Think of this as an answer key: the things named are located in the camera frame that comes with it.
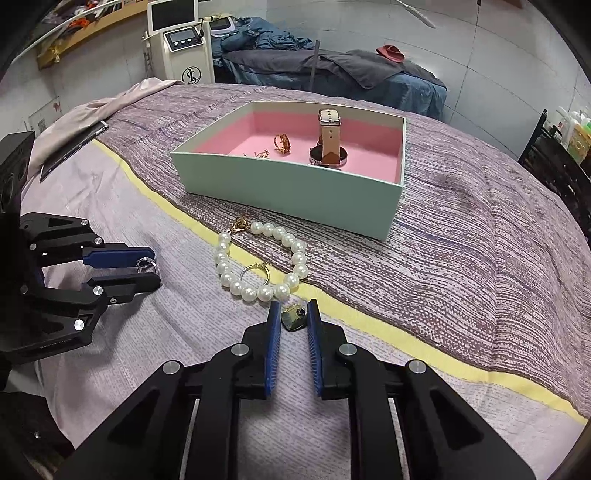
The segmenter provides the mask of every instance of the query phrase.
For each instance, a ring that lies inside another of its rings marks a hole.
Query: yellow stripe
[[[127,178],[129,178],[131,183],[133,183],[143,195],[152,200],[166,214],[190,229],[207,243],[217,245],[217,232],[205,227],[197,220],[173,206],[168,200],[165,200],[159,194],[150,190],[144,182],[132,172],[129,165],[119,155],[111,151],[99,141],[94,140],[93,142],[121,166],[121,169],[123,169]],[[253,263],[261,261],[259,258],[236,245],[232,246],[232,258],[241,265],[252,265]],[[269,271],[271,273],[272,283],[279,283],[282,280],[284,273],[273,267],[269,267]],[[544,388],[531,380],[515,374],[487,372],[480,368],[465,364],[450,355],[437,350],[435,347],[418,340],[397,327],[358,312],[348,305],[334,299],[321,289],[307,283],[302,283],[300,285],[297,296],[305,300],[318,299],[318,304],[322,306],[323,313],[326,313],[334,319],[341,320],[356,330],[373,335],[413,358],[423,359],[429,365],[442,372],[469,382],[500,385],[501,387],[508,388],[518,394],[547,405],[554,410],[565,412],[581,424],[587,423],[587,420],[573,408],[570,402],[560,398],[547,388]]]

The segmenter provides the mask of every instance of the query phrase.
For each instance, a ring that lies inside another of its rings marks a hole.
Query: pearl
[[[295,241],[296,241],[296,238],[295,238],[295,236],[294,236],[294,235],[292,235],[291,233],[286,233],[286,234],[283,236],[283,238],[281,239],[281,244],[282,244],[284,247],[287,247],[287,248],[289,248],[289,247],[291,247],[291,244],[292,244],[293,242],[295,242]]]
[[[222,232],[217,236],[217,241],[230,243],[232,241],[232,236],[228,232]]]
[[[224,287],[229,287],[234,280],[236,280],[236,275],[232,272],[223,273],[220,277],[220,282]]]
[[[275,230],[275,225],[272,223],[266,223],[262,226],[262,234],[265,236],[273,235],[273,230]]]
[[[232,271],[232,264],[230,262],[224,260],[217,264],[216,272],[220,275],[223,273],[228,273],[230,271]]]
[[[230,251],[230,242],[219,242],[216,250],[228,253]]]
[[[239,297],[242,294],[242,289],[244,288],[244,282],[242,280],[234,280],[230,283],[230,293]]]
[[[274,294],[273,287],[269,285],[263,285],[256,291],[256,296],[260,301],[271,301]]]
[[[296,288],[300,283],[300,278],[295,273],[288,273],[283,278],[283,283],[290,288],[290,291]]]
[[[306,242],[296,240],[291,244],[291,251],[295,254],[302,254],[306,251]]]
[[[275,240],[281,240],[283,238],[283,235],[285,235],[287,233],[287,230],[285,230],[282,226],[276,226],[273,229],[273,237],[275,238]]]
[[[290,288],[284,283],[275,285],[275,298],[279,301],[286,301],[290,297]]]
[[[262,223],[261,222],[252,222],[251,223],[251,233],[254,235],[259,235],[262,232]]]
[[[228,254],[221,250],[216,250],[216,252],[213,254],[213,259],[215,260],[217,265],[218,263],[223,262],[224,260],[228,260]]]
[[[306,267],[306,265],[303,263],[298,263],[294,267],[293,272],[300,278],[300,280],[306,278],[308,276],[308,273],[310,273],[308,267]]]
[[[306,263],[307,261],[308,257],[302,252],[298,252],[291,256],[291,263],[293,265],[297,265],[298,263]]]
[[[256,288],[246,286],[242,289],[242,300],[244,301],[255,301],[256,299]]]

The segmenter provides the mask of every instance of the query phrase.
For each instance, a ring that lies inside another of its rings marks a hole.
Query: mint green box
[[[342,119],[341,145],[349,159],[341,170],[309,163],[324,108],[337,110]],[[290,155],[274,150],[273,137],[281,133],[290,137]],[[171,156],[189,193],[386,240],[404,186],[405,142],[406,119],[390,113],[251,102],[193,135]],[[269,158],[254,156],[264,149]]]

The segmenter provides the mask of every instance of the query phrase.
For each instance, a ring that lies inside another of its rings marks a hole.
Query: wooden shelf
[[[125,5],[120,10],[111,12],[99,18],[98,21],[92,22],[87,27],[82,28],[65,40],[56,40],[54,44],[47,49],[47,51],[37,57],[37,65],[39,70],[46,69],[54,64],[55,54],[63,57],[67,53],[80,47],[82,44],[97,36],[101,32],[115,25],[129,20],[139,14],[145,14],[148,9],[148,0],[142,0],[133,4]]]

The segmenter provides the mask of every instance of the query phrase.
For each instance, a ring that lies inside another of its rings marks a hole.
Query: wristwatch
[[[347,162],[347,152],[340,146],[340,115],[337,110],[318,112],[320,136],[318,145],[310,150],[310,162],[323,167],[342,167]]]

